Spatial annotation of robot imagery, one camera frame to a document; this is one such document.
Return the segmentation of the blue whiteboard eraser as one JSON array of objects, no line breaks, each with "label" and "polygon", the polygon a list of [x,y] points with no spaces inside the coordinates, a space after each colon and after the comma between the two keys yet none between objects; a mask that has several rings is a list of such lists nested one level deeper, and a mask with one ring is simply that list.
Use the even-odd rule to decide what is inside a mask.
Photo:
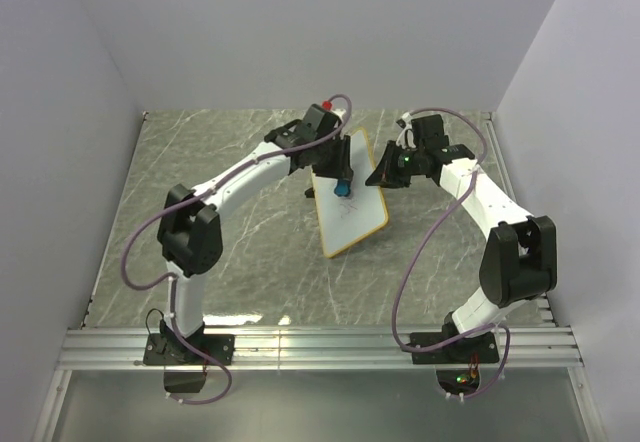
[{"label": "blue whiteboard eraser", "polygon": [[348,198],[351,196],[351,181],[339,179],[334,187],[334,194],[339,198]]}]

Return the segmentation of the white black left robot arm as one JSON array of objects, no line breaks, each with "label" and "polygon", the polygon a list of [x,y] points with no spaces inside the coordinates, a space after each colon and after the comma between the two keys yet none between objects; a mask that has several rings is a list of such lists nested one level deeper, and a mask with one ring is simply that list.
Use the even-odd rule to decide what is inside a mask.
[{"label": "white black left robot arm", "polygon": [[202,352],[204,275],[223,252],[223,222],[265,187],[310,167],[341,180],[339,157],[347,117],[311,106],[301,119],[276,127],[239,162],[192,188],[167,194],[157,239],[166,261],[169,298],[162,331],[166,350],[180,364]]}]

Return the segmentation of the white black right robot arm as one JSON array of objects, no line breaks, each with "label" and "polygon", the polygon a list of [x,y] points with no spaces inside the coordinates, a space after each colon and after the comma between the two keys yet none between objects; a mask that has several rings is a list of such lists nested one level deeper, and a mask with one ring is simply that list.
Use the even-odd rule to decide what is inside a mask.
[{"label": "white black right robot arm", "polygon": [[452,330],[441,341],[417,346],[404,342],[396,325],[391,327],[391,333],[404,352],[426,354],[442,350],[448,359],[461,362],[475,352],[476,337],[501,326],[513,307],[556,287],[556,226],[550,217],[535,217],[514,202],[464,145],[405,148],[389,141],[366,183],[379,188],[407,188],[415,176],[433,180],[453,201],[423,236],[402,275],[401,289],[406,287],[427,243],[457,209],[464,209],[472,218],[486,245],[479,287],[452,312]]}]

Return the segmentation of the orange framed whiteboard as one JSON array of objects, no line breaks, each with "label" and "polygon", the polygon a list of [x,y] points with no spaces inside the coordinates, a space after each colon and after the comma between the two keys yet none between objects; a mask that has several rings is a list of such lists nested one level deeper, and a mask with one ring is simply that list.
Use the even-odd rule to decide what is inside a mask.
[{"label": "orange framed whiteboard", "polygon": [[311,175],[320,240],[326,258],[336,257],[389,222],[382,189],[365,185],[374,171],[368,133],[364,127],[358,127],[350,136],[350,164],[354,171],[350,193],[338,196],[336,180]]}]

